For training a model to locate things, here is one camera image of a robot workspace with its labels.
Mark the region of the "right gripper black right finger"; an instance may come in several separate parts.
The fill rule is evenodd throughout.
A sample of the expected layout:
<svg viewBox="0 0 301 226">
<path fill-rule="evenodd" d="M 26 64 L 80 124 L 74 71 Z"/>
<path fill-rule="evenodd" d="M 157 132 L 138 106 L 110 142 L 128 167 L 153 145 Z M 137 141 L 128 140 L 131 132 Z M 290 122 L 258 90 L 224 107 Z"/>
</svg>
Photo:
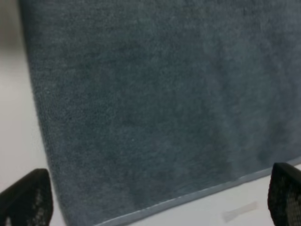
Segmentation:
<svg viewBox="0 0 301 226">
<path fill-rule="evenodd" d="M 301 224 L 301 171 L 288 163 L 272 168 L 268 209 L 275 226 Z"/>
</svg>

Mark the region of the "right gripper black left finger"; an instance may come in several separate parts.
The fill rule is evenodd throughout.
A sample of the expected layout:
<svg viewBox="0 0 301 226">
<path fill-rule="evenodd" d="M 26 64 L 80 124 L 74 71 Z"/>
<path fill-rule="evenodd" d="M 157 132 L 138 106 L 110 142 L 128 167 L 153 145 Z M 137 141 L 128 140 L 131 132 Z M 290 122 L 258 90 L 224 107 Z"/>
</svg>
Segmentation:
<svg viewBox="0 0 301 226">
<path fill-rule="evenodd" d="M 47 169 L 35 169 L 0 193 L 2 226 L 48 226 L 53 215 Z"/>
</svg>

